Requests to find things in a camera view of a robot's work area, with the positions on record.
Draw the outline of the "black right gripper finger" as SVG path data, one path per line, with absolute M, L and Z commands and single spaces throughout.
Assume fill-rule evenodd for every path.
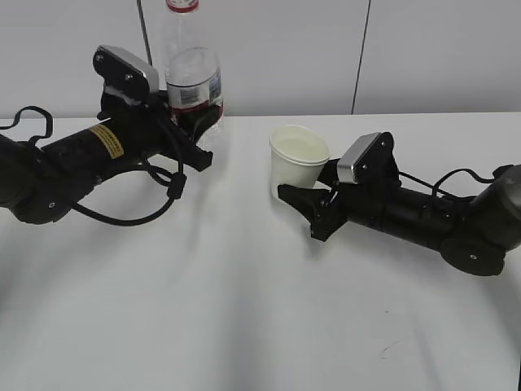
M 339 162 L 339 159 L 332 159 L 332 160 L 327 161 L 324 164 L 322 171 L 319 174 L 317 180 L 320 183 L 337 183 L 339 181 L 338 171 L 337 171 L 338 162 Z
M 308 222 L 322 222 L 331 217 L 330 192 L 326 189 L 278 186 L 278 198 L 299 212 Z

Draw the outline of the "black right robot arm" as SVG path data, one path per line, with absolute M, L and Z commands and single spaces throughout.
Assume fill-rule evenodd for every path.
M 482 178 L 478 195 L 460 197 L 441 190 L 448 172 L 429 193 L 403 187 L 389 132 L 366 134 L 317 177 L 322 189 L 278 185 L 279 199 L 308 222 L 312 238 L 326 241 L 348 222 L 366 226 L 438 252 L 470 275 L 499 275 L 506 254 L 520 245 L 520 168 L 504 165 Z

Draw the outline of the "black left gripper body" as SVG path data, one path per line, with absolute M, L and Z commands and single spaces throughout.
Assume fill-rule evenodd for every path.
M 123 135 L 132 141 L 139 156 L 161 154 L 197 171 L 212 165 L 213 153 L 191 141 L 172 120 L 167 92 L 161 88 L 144 100 L 136 100 L 107 86 L 103 80 L 98 119 L 118 121 L 123 126 Z

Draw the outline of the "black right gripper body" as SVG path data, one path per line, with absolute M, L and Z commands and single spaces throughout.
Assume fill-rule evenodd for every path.
M 357 183 L 327 183 L 332 191 L 329 204 L 331 217 L 311 224 L 314 239 L 329 239 L 349 221 L 402 240 L 407 239 L 401 228 L 389 222 L 387 215 L 395 208 L 403 192 L 393 156 L 394 138 L 389 132 L 377 133 L 380 133 L 378 139 L 357 167 Z

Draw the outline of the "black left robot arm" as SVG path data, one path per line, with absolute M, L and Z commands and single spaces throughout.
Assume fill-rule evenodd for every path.
M 19 221 L 41 225 L 70 211 L 123 226 L 81 204 L 96 186 L 121 174 L 144 172 L 166 190 L 166 205 L 182 197 L 186 168 L 204 171 L 213 154 L 200 139 L 221 119 L 221 72 L 206 47 L 184 49 L 169 60 L 167 86 L 149 63 L 118 46 L 93 56 L 103 79 L 98 121 L 54 140 L 54 120 L 25 141 L 1 139 L 1 206 Z

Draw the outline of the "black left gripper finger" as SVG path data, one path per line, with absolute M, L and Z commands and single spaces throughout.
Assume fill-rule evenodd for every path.
M 223 107 L 212 104 L 194 110 L 173 112 L 174 123 L 182 129 L 191 141 L 199 141 L 221 119 Z

